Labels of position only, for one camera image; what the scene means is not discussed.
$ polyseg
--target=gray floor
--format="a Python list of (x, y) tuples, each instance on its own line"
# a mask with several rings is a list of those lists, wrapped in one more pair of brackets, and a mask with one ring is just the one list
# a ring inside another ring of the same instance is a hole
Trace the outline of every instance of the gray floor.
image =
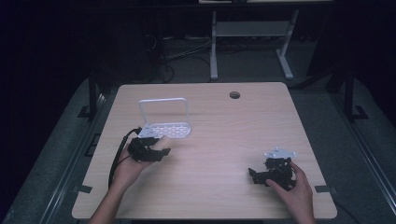
[[(203, 41), (169, 40), (169, 55), (199, 46), (205, 42)], [(275, 49), (280, 43), (281, 39), (266, 42), (249, 39), (239, 43), (237, 49), (242, 49), (241, 51), (223, 51), (218, 56), (217, 82), (280, 81), (293, 86), (305, 80), (315, 43), (297, 41), (290, 44), (287, 58), (295, 75), (294, 80), (284, 78), (277, 61)], [(202, 83), (209, 80), (208, 52), (191, 56), (193, 57), (169, 62), (175, 71), (171, 83)], [(338, 204), (336, 218), (319, 220), (318, 223), (354, 223), (351, 215), (359, 223), (396, 223), (396, 216), (377, 185), (369, 162), (364, 159), (361, 144), (356, 140), (353, 128), (340, 112), (338, 104), (342, 101), (342, 93), (327, 93), (324, 90), (326, 82), (327, 78), (323, 78), (304, 90), (290, 91), (320, 169), (332, 189), (334, 201)], [(117, 88), (114, 88), (110, 94), (100, 98), (98, 114), (93, 121), (88, 122), (88, 119), (78, 118), (80, 109), (88, 104), (88, 82), (81, 84), (26, 179), (10, 209), (8, 219), (3, 223), (85, 223), (84, 220), (73, 219), (71, 209), (77, 197), (78, 186), (90, 164), (89, 155), (94, 152), (94, 143), (105, 125), (116, 94)], [(363, 107), (369, 119), (357, 120), (353, 127), (359, 129), (389, 182), (396, 186), (393, 172), (396, 165), (392, 162), (396, 158), (395, 128), (359, 82), (356, 83), (354, 103)], [(294, 223), (292, 220), (202, 222)], [(117, 223), (130, 222), (118, 220)]]

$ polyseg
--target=table hole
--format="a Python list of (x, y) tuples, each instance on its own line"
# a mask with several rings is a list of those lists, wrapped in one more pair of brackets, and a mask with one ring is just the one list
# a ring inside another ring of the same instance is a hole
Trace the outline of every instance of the table hole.
[(239, 97), (241, 97), (241, 94), (237, 91), (232, 91), (230, 92), (230, 97), (233, 99), (238, 99)]

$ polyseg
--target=human hand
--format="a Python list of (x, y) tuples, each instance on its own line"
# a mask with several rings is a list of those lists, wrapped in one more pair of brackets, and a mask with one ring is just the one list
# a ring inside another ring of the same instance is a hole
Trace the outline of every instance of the human hand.
[(119, 158), (119, 164), (114, 172), (113, 183), (111, 186), (117, 186), (123, 191), (127, 190), (139, 177), (140, 173), (153, 161), (135, 161), (128, 152), (129, 144), (126, 144)]
[(290, 163), (296, 174), (296, 185), (290, 191), (282, 189), (275, 181), (267, 179), (277, 195), (288, 207), (289, 212), (297, 223), (316, 223), (314, 218), (313, 193), (306, 179), (305, 172), (293, 162)]

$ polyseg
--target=dark background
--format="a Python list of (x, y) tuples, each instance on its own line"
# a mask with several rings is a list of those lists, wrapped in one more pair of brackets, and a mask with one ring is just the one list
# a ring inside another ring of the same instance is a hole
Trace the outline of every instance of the dark background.
[[(169, 5), (179, 2), (167, 1)], [(100, 1), (94, 0), (81, 3), (100, 6)], [(5, 104), (0, 117), (3, 219), (84, 79), (94, 72), (99, 87), (106, 91), (125, 82), (146, 83), (156, 76), (152, 64), (158, 55), (145, 51), (142, 32), (156, 34), (159, 23), (147, 11), (127, 17), (95, 15), (86, 9), (76, 10), (73, 1), (8, 0), (0, 4), (0, 83)], [(394, 125), (395, 5), (391, 0), (335, 1), (308, 74), (314, 76), (334, 63), (346, 64)], [(210, 27), (203, 21), (210, 22), (211, 14), (191, 13), (162, 13), (163, 35), (209, 35)], [(304, 20), (320, 16), (316, 14), (301, 11), (294, 39), (318, 38), (323, 26), (304, 26)]]

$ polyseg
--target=white plastic object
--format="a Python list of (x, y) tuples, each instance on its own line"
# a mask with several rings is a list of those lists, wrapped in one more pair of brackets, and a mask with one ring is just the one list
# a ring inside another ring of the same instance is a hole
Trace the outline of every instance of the white plastic object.
[[(186, 111), (186, 121), (185, 122), (173, 122), (173, 123), (153, 123), (150, 124), (147, 120), (146, 113), (143, 104), (146, 103), (156, 103), (156, 102), (168, 102), (168, 101), (182, 101), (184, 102)], [(169, 138), (185, 138), (191, 132), (190, 120), (189, 120), (189, 105), (185, 98), (167, 98), (167, 99), (151, 99), (151, 100), (141, 100), (139, 101), (140, 112), (145, 121), (145, 127), (142, 129), (138, 137), (155, 137), (161, 138), (163, 135)]]
[(273, 151), (264, 153), (264, 156), (272, 159), (294, 158), (297, 156), (297, 153), (276, 147)]

